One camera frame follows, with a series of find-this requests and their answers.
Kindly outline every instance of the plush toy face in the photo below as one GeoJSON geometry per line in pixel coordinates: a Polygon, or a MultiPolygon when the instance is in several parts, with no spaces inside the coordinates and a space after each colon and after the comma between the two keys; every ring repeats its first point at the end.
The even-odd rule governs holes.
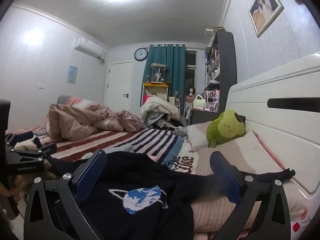
{"type": "Polygon", "coordinates": [[[223,113],[223,118],[218,124],[218,131],[223,137],[231,139],[244,133],[244,125],[237,113],[228,110],[223,113]]]}

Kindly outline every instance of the human hand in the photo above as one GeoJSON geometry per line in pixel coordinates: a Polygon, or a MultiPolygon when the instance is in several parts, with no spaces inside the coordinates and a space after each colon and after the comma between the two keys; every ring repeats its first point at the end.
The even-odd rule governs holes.
{"type": "Polygon", "coordinates": [[[13,197],[15,201],[19,201],[21,199],[20,192],[21,192],[21,182],[22,176],[18,175],[15,177],[13,184],[15,185],[14,188],[7,190],[6,187],[0,182],[0,195],[5,197],[13,197]]]}

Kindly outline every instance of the bed headboard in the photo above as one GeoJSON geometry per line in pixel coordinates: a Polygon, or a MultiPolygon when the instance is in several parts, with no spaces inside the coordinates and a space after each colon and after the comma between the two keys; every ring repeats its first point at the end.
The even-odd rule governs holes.
{"type": "Polygon", "coordinates": [[[320,52],[232,86],[226,109],[246,117],[246,130],[295,169],[300,191],[319,206],[320,52]]]}

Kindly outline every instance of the ceiling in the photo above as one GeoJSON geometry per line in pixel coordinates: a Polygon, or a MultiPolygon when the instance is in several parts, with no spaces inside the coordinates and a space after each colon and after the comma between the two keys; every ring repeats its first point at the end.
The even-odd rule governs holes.
{"type": "Polygon", "coordinates": [[[16,0],[81,29],[109,48],[155,41],[204,42],[224,0],[16,0]]]}

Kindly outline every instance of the teal curtain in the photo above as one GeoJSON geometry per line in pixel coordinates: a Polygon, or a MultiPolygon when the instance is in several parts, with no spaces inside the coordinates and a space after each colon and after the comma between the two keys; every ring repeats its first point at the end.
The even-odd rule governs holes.
{"type": "Polygon", "coordinates": [[[143,74],[143,82],[147,81],[147,77],[151,77],[151,64],[160,63],[167,65],[166,81],[169,82],[169,97],[174,96],[174,92],[178,91],[181,96],[181,111],[183,111],[183,102],[185,94],[185,76],[186,76],[186,47],[179,47],[173,44],[162,47],[153,45],[149,48],[148,59],[143,74]]]}

